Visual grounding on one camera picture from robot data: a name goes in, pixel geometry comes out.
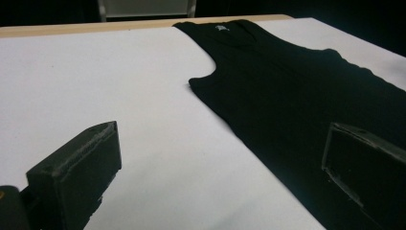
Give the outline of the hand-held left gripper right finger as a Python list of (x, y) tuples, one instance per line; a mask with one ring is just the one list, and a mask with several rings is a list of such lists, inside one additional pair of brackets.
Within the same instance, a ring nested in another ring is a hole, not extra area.
[(406, 230), (406, 150), (356, 126), (329, 127), (322, 169), (383, 230)]

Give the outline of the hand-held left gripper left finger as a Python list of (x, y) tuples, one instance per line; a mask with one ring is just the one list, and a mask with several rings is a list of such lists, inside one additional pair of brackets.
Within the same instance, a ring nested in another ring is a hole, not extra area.
[(115, 121), (91, 126), (27, 172), (37, 230), (83, 230), (122, 168)]

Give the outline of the white table mat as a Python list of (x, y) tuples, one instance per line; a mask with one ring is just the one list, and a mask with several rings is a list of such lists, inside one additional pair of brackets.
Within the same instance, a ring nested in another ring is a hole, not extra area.
[[(214, 60), (162, 29), (0, 38), (0, 185), (115, 121), (122, 168), (83, 230), (327, 230), (193, 92)], [(312, 18), (255, 23), (406, 91), (406, 58)]]

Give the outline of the white metal desk frame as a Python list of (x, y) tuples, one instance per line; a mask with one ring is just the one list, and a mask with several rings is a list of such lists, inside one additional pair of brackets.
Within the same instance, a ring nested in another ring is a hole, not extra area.
[(194, 17), (197, 0), (98, 0), (101, 20), (151, 20)]

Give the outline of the black tank top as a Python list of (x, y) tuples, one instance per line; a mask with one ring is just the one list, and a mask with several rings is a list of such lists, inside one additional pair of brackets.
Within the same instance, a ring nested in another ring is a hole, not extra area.
[(383, 230), (322, 169), (333, 123), (406, 150), (406, 91), (337, 52), (286, 42), (247, 20), (180, 30), (214, 60), (192, 92), (327, 230)]

